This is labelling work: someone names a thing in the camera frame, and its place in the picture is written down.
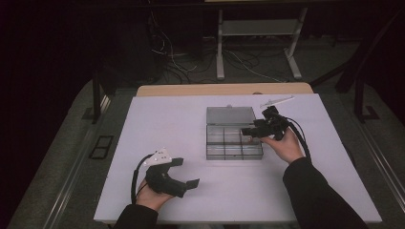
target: white paper tag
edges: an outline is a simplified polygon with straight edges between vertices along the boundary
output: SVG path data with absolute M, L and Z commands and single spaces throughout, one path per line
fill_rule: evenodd
M 166 148 L 156 151 L 151 157 L 143 162 L 143 166 L 152 166 L 172 162 L 172 157 L 167 153 Z

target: person's left hand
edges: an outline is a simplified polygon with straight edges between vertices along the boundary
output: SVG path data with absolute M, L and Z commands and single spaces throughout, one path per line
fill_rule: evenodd
M 153 191 L 146 183 L 145 179 L 140 184 L 139 189 L 140 188 L 141 190 L 138 193 L 137 204 L 151 208 L 157 212 L 167 200 L 173 198 L 171 195 L 165 193 L 158 194 Z

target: metal stand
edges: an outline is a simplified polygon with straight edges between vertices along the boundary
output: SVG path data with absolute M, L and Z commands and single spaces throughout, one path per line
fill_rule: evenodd
M 363 56 L 361 56 L 359 63 L 356 64 L 356 68 L 354 73 L 352 74 L 352 77 L 346 79 L 346 81 L 350 81 L 351 83 L 354 81 L 354 113 L 361 123 L 365 123 L 365 119 L 378 118 L 375 117 L 373 112 L 371 115 L 363 115 L 364 84 L 366 82 L 367 76 L 364 73 L 361 73 L 361 71 L 363 70 L 364 66 L 366 65 L 368 59 L 372 55 L 375 47 L 378 45 L 381 38 L 384 36 L 389 27 L 404 9 L 405 6 L 399 9 L 398 12 L 390 19 L 390 21 L 388 21 L 388 23 L 385 24 L 375 36 L 373 36 L 372 40 L 370 41 L 370 45 L 366 45 Z
M 302 75 L 294 59 L 294 51 L 300 38 L 301 29 L 308 8 L 302 8 L 298 19 L 283 20 L 244 20 L 223 21 L 223 11 L 219 10 L 218 18 L 218 52 L 217 52 L 217 78 L 224 80 L 223 36 L 225 35 L 292 35 L 292 41 L 285 55 L 295 79 Z

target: clear plastic box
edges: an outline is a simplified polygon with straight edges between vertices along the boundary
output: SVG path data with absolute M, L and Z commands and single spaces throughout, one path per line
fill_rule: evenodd
M 207 160 L 260 160 L 262 143 L 242 135 L 256 119 L 251 107 L 208 107 L 206 110 Z

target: black wall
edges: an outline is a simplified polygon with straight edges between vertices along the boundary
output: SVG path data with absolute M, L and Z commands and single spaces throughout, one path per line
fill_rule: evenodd
M 91 79 L 72 5 L 6 3 L 0 31 L 1 228 L 9 223 L 75 96 Z

